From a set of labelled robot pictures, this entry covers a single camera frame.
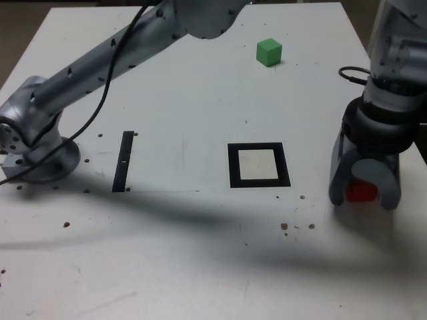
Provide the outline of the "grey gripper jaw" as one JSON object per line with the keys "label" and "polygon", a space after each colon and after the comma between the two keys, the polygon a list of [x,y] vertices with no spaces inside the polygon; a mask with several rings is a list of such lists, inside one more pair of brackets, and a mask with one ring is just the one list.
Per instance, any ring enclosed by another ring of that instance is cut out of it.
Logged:
{"label": "grey gripper jaw", "polygon": [[345,188],[356,161],[356,146],[343,131],[338,134],[332,151],[328,195],[332,204],[340,206],[345,199]]}
{"label": "grey gripper jaw", "polygon": [[358,160],[352,166],[352,175],[377,187],[383,209],[397,208],[401,200],[399,155]]}

